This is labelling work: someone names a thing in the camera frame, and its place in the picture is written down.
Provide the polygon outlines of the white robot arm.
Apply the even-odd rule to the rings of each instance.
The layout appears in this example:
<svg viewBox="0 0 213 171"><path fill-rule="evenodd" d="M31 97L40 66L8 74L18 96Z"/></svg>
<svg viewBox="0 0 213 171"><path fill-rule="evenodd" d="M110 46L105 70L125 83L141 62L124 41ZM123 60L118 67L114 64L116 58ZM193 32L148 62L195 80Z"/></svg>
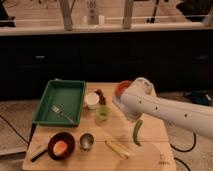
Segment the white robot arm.
<svg viewBox="0 0 213 171"><path fill-rule="evenodd" d="M153 84L139 77L119 83L115 94L133 120L150 114L213 139L213 107L159 98L151 95L152 90Z"/></svg>

